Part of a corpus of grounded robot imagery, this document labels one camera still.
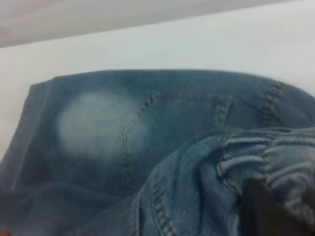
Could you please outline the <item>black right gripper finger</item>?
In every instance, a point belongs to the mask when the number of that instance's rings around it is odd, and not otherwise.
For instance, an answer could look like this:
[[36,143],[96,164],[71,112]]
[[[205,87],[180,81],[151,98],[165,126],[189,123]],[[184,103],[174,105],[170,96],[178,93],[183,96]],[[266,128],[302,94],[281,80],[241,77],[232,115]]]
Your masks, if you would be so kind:
[[247,180],[242,195],[242,235],[304,236],[305,228],[258,180]]

